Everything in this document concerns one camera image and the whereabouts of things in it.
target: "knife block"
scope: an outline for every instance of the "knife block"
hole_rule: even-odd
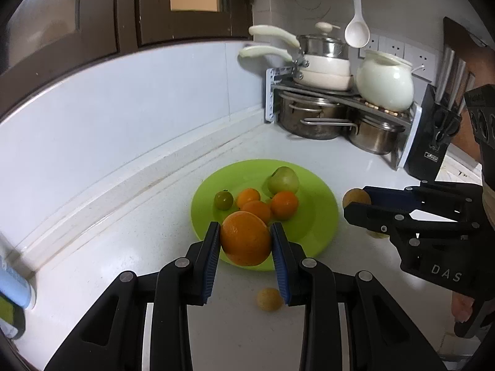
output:
[[[435,111],[435,91],[430,84],[426,88],[425,96],[421,104],[422,113],[418,130],[411,146],[411,152],[405,163],[405,171],[419,180],[434,181],[444,161],[447,147],[452,137],[446,137],[437,149],[431,146],[434,137],[433,115]],[[442,105],[446,105],[449,99],[444,94]]]

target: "cutting board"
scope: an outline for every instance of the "cutting board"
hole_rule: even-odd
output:
[[[487,83],[495,84],[495,51],[488,46],[482,46],[476,43],[469,31],[452,19],[444,18],[444,44],[450,46],[455,51],[456,57],[466,61],[466,75],[462,80],[460,90],[464,90],[467,79],[467,71],[476,75],[474,87],[485,85]],[[447,85],[446,91],[450,93],[451,85]],[[456,97],[456,105],[462,100],[461,93]],[[466,152],[476,161],[481,160],[479,145],[474,141],[469,113],[464,109],[462,113],[461,129],[452,143]]]

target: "plate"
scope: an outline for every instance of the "plate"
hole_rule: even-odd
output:
[[[236,162],[217,170],[201,183],[191,203],[192,227],[199,240],[204,239],[211,221],[222,224],[227,216],[238,210],[235,203],[228,211],[217,209],[213,204],[217,192],[227,189],[236,198],[245,188],[255,188],[259,191],[261,200],[266,202],[272,196],[266,185],[267,179],[280,166],[292,168],[300,181],[296,193],[299,199],[298,211],[291,219],[282,221],[287,239],[300,244],[306,256],[318,255],[332,241],[337,231],[338,208],[335,197],[316,174],[297,164],[273,159]],[[220,259],[232,264],[223,251],[220,252]],[[272,271],[272,256],[260,265],[244,268]]]

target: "power outlet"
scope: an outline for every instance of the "power outlet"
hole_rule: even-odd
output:
[[[404,58],[404,42],[395,41],[385,36],[380,36],[378,50]]]
[[[433,82],[437,73],[437,56],[417,47],[406,44],[404,47],[404,59],[409,61],[413,68],[424,65],[425,68],[415,71],[413,75]]]
[[[379,38],[379,36],[375,35],[373,33],[370,35],[370,41],[368,42],[368,44],[359,49],[359,57],[360,58],[365,57],[367,50],[373,50],[373,51],[378,50],[378,38]]]

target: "pot handle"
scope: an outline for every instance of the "pot handle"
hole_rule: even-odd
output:
[[[254,25],[249,27],[249,34],[251,36],[272,36],[282,39],[285,43],[292,47],[299,49],[301,44],[298,41],[296,35],[287,32],[286,30],[271,25]]]
[[[417,66],[416,68],[412,69],[411,72],[413,73],[414,71],[422,70],[423,68],[425,68],[425,65],[421,64],[420,66]]]
[[[343,120],[342,118],[305,118],[299,120],[301,124],[306,126],[337,126],[337,127],[356,127],[350,120]]]
[[[265,56],[267,54],[274,54],[276,56],[282,57],[285,61],[293,62],[292,56],[289,54],[287,50],[279,49],[278,47],[273,47],[273,46],[243,47],[241,50],[239,50],[238,56],[243,58],[245,57],[255,58],[255,57]]]
[[[307,109],[307,108],[304,108],[304,107],[298,107],[296,105],[293,105],[292,103],[289,103],[289,107],[292,108],[292,109],[294,109],[294,110],[300,110],[302,112],[309,112],[309,113],[321,113],[323,111],[321,109]]]

